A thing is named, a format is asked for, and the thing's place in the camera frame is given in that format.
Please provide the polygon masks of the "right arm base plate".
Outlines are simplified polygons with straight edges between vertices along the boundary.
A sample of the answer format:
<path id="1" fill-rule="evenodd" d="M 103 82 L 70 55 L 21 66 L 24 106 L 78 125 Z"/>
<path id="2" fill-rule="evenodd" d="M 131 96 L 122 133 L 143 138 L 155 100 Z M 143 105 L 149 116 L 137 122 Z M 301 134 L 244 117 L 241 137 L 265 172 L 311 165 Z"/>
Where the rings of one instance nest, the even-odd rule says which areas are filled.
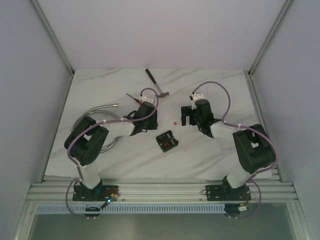
<path id="1" fill-rule="evenodd" d="M 238 188 L 221 185 L 206 185 L 206 197 L 208 201 L 250 201 L 252 199 L 247 185 Z"/>

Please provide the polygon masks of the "black fuse box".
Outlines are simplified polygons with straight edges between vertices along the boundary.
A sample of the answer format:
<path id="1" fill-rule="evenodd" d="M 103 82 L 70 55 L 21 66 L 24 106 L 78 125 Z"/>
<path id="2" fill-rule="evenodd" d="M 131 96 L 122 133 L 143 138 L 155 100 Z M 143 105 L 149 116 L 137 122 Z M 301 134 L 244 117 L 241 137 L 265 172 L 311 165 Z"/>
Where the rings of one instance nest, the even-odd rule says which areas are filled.
<path id="1" fill-rule="evenodd" d="M 179 144 L 179 141 L 173 136 L 171 130 L 158 135 L 155 139 L 163 153 L 172 150 Z"/>

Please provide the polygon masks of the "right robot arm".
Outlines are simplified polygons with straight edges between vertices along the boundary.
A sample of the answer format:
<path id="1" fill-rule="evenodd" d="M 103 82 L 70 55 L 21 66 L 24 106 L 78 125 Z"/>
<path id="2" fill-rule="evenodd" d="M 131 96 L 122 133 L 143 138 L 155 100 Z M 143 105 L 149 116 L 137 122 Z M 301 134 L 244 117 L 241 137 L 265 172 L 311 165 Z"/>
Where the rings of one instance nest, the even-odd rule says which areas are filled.
<path id="1" fill-rule="evenodd" d="M 226 199 L 234 199 L 250 180 L 275 164 L 276 153 L 262 125 L 234 125 L 215 118 L 207 99 L 195 100 L 180 110 L 182 126 L 189 118 L 189 124 L 197 126 L 205 136 L 234 142 L 238 164 L 221 184 Z"/>

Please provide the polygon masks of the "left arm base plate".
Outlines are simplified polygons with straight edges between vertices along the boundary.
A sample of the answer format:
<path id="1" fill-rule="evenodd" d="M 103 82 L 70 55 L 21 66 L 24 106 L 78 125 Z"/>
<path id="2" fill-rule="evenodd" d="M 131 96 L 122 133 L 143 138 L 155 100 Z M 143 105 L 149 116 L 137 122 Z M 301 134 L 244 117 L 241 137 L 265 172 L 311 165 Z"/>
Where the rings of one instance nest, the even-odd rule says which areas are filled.
<path id="1" fill-rule="evenodd" d="M 117 185 L 101 185 L 94 189 L 88 189 L 84 185 L 76 185 L 73 187 L 72 200 L 74 202 L 103 202 L 118 192 Z"/>

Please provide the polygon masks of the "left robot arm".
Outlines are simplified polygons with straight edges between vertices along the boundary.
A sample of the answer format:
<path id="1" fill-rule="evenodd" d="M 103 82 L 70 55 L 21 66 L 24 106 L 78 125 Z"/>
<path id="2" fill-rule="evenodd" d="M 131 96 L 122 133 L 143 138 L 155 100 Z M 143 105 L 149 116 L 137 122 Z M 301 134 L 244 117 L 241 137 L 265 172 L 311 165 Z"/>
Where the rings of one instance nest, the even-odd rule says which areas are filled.
<path id="1" fill-rule="evenodd" d="M 120 119 L 97 122 L 84 117 L 64 142 L 68 158 L 76 165 L 79 180 L 84 185 L 84 195 L 90 201 L 102 196 L 101 178 L 95 163 L 108 136 L 129 137 L 156 130 L 158 111 L 154 104 L 144 101 L 138 110 Z"/>

